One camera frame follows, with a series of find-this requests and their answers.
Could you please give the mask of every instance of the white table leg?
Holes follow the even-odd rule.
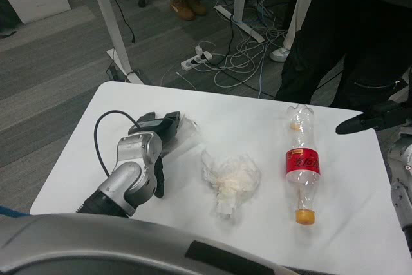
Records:
[[[138,78],[130,67],[129,57],[127,56],[126,48],[124,47],[124,42],[120,30],[118,29],[118,24],[116,22],[115,13],[111,6],[110,0],[97,0],[104,21],[108,28],[111,41],[115,47],[115,58],[113,59],[113,49],[108,51],[109,56],[115,61],[117,66],[122,70],[124,75],[127,75],[127,79],[134,84],[143,84],[142,80]]]
[[[234,0],[234,14],[233,14],[233,23],[237,25],[240,29],[245,31],[247,34],[251,35],[257,42],[262,43],[265,41],[260,34],[255,32],[251,27],[243,24],[243,9],[245,7],[245,0]],[[214,7],[219,13],[222,13],[228,19],[232,18],[232,14],[222,6]]]

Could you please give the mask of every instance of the orange bottle cap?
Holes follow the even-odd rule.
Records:
[[[301,225],[313,225],[315,223],[315,212],[310,209],[298,209],[296,211],[296,222]]]

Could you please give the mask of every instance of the brown boot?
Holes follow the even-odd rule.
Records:
[[[207,9],[203,6],[199,0],[186,0],[189,7],[196,15],[206,15]]]
[[[170,8],[184,21],[193,21],[196,18],[186,0],[170,0]]]

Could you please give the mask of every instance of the red bottle label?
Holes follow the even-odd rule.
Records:
[[[296,170],[309,170],[321,174],[317,152],[309,148],[288,151],[286,153],[286,173]]]

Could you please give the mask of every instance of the gray carpet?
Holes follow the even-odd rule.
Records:
[[[131,44],[112,1],[131,66],[146,84],[160,85],[164,76],[165,87],[191,89],[175,74],[178,71],[199,91],[257,97],[246,86],[217,87],[213,73],[181,71],[180,63],[193,56],[200,40],[213,41],[217,52],[226,53],[230,26],[214,12],[185,23],[170,11],[168,0],[149,0],[145,8],[137,6],[138,0],[118,1],[136,33],[136,43]],[[215,2],[205,1],[209,8]],[[0,205],[21,212],[30,210],[97,87],[108,80],[105,70],[111,59],[106,50],[112,45],[97,1],[70,0],[70,5],[72,10],[22,25],[14,36],[0,40]],[[234,42],[239,38],[235,30]],[[281,69],[282,64],[265,59],[265,92],[276,94]],[[338,65],[324,81],[340,69]],[[222,84],[233,83],[224,75],[220,79]],[[338,82],[336,78],[317,91],[312,104],[331,103]],[[258,88],[258,75],[249,84]],[[397,94],[398,100],[404,98],[405,91]],[[397,128],[380,133],[384,154],[396,138]]]

